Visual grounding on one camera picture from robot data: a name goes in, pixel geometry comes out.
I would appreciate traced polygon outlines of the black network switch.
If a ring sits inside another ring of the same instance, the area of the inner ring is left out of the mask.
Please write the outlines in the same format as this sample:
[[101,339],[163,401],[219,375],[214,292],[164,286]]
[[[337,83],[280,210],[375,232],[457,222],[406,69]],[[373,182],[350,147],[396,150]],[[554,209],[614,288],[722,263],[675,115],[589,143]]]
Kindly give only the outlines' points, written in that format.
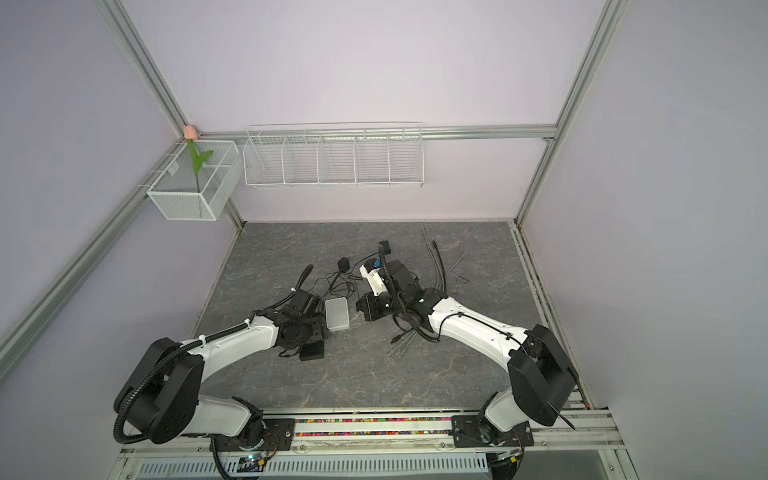
[[304,344],[299,352],[299,358],[302,362],[320,360],[325,356],[325,342],[322,340]]

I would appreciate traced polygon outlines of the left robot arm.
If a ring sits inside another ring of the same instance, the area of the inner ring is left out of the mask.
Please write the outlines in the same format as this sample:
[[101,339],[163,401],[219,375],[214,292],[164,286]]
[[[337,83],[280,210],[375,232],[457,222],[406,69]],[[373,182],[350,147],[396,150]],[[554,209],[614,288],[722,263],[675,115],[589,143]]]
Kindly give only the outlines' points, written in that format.
[[122,445],[163,444],[183,437],[223,438],[242,450],[262,448],[271,433],[261,409],[240,398],[201,394],[205,380],[255,353],[282,357],[321,350],[327,337],[321,299],[303,288],[306,266],[290,293],[236,325],[184,342],[153,342],[113,404],[112,435]]

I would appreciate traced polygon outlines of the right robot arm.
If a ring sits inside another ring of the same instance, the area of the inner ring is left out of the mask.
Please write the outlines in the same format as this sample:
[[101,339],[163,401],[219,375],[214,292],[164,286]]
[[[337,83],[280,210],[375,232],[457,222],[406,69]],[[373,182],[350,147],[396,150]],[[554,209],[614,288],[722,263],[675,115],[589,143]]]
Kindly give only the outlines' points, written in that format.
[[494,393],[473,416],[453,419],[457,444],[525,448],[530,423],[551,427],[579,382],[579,374],[555,334],[537,324],[512,326],[461,304],[440,288],[424,288],[400,261],[389,259],[387,241],[359,268],[369,292],[356,303],[368,321],[391,317],[404,335],[430,343],[454,339],[498,364],[508,387]]

